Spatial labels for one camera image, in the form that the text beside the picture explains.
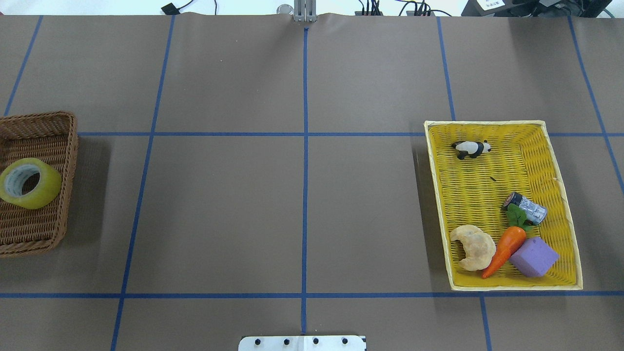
battery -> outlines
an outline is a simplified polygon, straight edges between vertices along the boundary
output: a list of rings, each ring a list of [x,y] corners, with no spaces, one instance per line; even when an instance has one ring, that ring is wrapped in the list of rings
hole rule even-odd
[[[538,225],[542,223],[548,213],[546,207],[534,203],[526,196],[515,191],[512,192],[503,203],[503,210],[507,210],[507,206],[509,206],[509,204],[515,204],[524,210],[527,214],[527,223],[530,225]]]

yellow tape roll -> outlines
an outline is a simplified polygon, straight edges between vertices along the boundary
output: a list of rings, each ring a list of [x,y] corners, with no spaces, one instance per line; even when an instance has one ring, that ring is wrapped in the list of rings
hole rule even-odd
[[[22,194],[24,183],[37,173],[37,186],[27,194]],[[61,181],[61,174],[49,164],[33,157],[21,159],[0,174],[0,198],[29,210],[40,209],[59,195]]]

purple sponge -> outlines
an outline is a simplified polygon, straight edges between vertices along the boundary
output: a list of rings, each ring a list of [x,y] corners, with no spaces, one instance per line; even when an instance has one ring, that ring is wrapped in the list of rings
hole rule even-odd
[[[559,259],[559,254],[540,237],[527,239],[509,258],[520,273],[527,277],[543,277]]]

grid line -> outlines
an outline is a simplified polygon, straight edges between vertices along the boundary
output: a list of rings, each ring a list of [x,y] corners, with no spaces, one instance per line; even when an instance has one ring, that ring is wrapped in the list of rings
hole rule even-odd
[[[446,62],[446,50],[444,49],[444,35],[442,33],[442,22],[440,17],[436,17],[437,35],[440,39],[440,52],[442,54],[442,66],[444,67],[444,80],[446,81],[446,94],[449,97],[449,107],[451,108],[451,120],[455,119],[455,104],[453,103],[453,93],[451,91],[451,77],[449,76],[449,65]]]
[[[125,292],[128,286],[128,276],[130,274],[130,265],[132,264],[132,254],[134,252],[134,242],[137,237],[137,227],[139,226],[139,217],[141,213],[141,205],[143,204],[143,194],[145,191],[145,181],[147,180],[147,171],[150,164],[152,153],[152,145],[154,143],[154,132],[156,131],[156,122],[158,121],[158,109],[160,107],[160,98],[162,96],[162,88],[165,83],[165,73],[167,72],[167,61],[169,58],[169,49],[171,47],[171,38],[173,36],[173,25],[175,24],[175,16],[171,16],[169,24],[169,34],[167,37],[167,46],[165,47],[165,57],[162,62],[162,70],[160,71],[160,82],[158,83],[158,93],[156,94],[156,102],[154,104],[154,116],[152,117],[152,128],[150,130],[149,141],[147,143],[147,151],[145,153],[145,163],[143,164],[143,175],[141,176],[141,185],[139,188],[139,196],[137,199],[137,209],[132,224],[132,233],[130,235],[130,243],[128,245],[128,255],[125,261],[124,279],[121,286],[121,296],[119,297],[119,305],[117,306],[117,316],[115,318],[115,328],[113,329],[113,337],[110,342],[110,350],[115,351],[117,348],[117,337],[119,336],[119,327],[121,325],[121,317],[124,311]]]
[[[301,334],[306,333],[308,301],[308,27],[303,29],[303,213],[301,229]]]
[[[583,63],[583,57],[581,56],[581,50],[578,46],[577,33],[574,30],[574,23],[572,22],[572,17],[570,16],[568,16],[568,24],[570,26],[570,33],[572,35],[572,41],[574,42],[574,49],[577,52],[578,65],[581,68],[581,73],[583,74],[585,85],[587,85],[587,91],[589,92],[589,96],[592,99],[593,110],[596,112],[596,118],[598,118],[598,123],[600,124],[600,130],[602,131],[602,136],[605,138],[605,143],[607,144],[607,150],[609,151],[609,156],[611,157],[611,162],[613,163],[613,168],[615,169],[615,175],[617,176],[618,182],[620,183],[620,190],[624,194],[624,180],[622,180],[622,174],[620,173],[618,162],[615,159],[615,154],[613,153],[613,149],[611,148],[611,142],[609,141],[607,128],[605,128],[605,123],[602,121],[602,116],[600,115],[600,109],[598,108],[598,102],[596,101],[596,96],[593,93],[592,84],[590,83],[589,77],[587,76],[587,71],[585,70],[585,64]]]
[[[147,137],[150,132],[78,132],[81,137]],[[154,132],[155,137],[424,137],[424,132]],[[603,137],[603,133],[549,132],[550,137]],[[607,133],[624,137],[624,133]]]
[[[119,299],[122,294],[73,292],[3,292],[0,299]],[[263,293],[126,293],[124,299],[300,299],[298,292]],[[624,297],[624,290],[518,290],[486,292],[307,292],[307,299],[464,299],[476,297]]]
[[[483,329],[485,330],[485,346],[487,351],[492,351],[492,340],[490,339],[490,325],[487,321],[487,309],[485,307],[485,297],[483,294],[479,296],[479,303],[481,304],[481,318],[483,319]]]
[[[15,84],[13,84],[13,90],[11,91],[11,95],[9,96],[9,101],[6,103],[6,108],[4,110],[5,116],[8,116],[9,111],[11,110],[11,104],[13,104],[13,99],[15,98],[15,93],[17,92],[17,87],[19,86],[19,82],[22,80],[22,74],[24,74],[26,63],[28,62],[28,58],[31,55],[32,47],[35,45],[35,39],[37,39],[37,34],[39,33],[39,28],[41,27],[42,21],[43,21],[43,15],[39,16],[39,19],[37,20],[37,25],[35,26],[35,30],[34,32],[32,32],[31,41],[28,44],[26,55],[24,55],[22,66],[19,68],[19,72],[17,73],[17,77],[15,78]]]

panda figurine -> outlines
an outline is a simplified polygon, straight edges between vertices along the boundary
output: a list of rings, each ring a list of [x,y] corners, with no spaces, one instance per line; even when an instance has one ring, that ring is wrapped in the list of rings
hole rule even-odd
[[[459,151],[457,158],[460,160],[463,160],[466,156],[470,156],[471,159],[476,159],[477,156],[492,151],[492,147],[487,143],[487,140],[484,140],[483,142],[458,141],[454,142],[451,147]]]

